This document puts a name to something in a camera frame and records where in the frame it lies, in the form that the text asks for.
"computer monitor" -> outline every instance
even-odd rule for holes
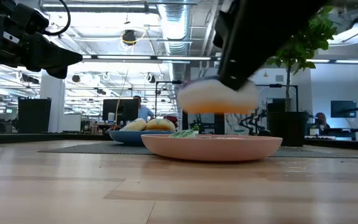
[[[357,108],[356,101],[331,101],[332,118],[355,118]]]
[[[107,121],[109,113],[116,113],[118,100],[103,100],[103,120]],[[137,119],[137,112],[139,110],[139,100],[119,100],[117,111],[117,120],[120,121],[134,121]]]

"blue bowl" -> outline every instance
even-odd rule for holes
[[[171,131],[109,131],[113,141],[122,142],[131,146],[144,146],[141,135],[143,134],[172,134]]]

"black plant pot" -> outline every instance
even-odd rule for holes
[[[282,146],[303,146],[308,119],[306,112],[269,113],[268,129],[273,136],[283,138]]]

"pink bowl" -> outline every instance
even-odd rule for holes
[[[263,136],[198,135],[203,138],[170,138],[169,134],[144,134],[142,140],[153,153],[193,161],[253,161],[274,154],[282,138]]]

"gray rug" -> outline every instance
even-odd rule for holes
[[[90,153],[90,154],[132,154],[132,155],[154,155],[145,147],[126,146],[116,142],[103,142],[89,145],[78,145],[61,149],[39,150],[38,152],[57,153]],[[358,159],[356,156],[348,156],[327,152],[314,152],[293,147],[280,147],[272,157],[304,157],[304,158],[348,158]]]

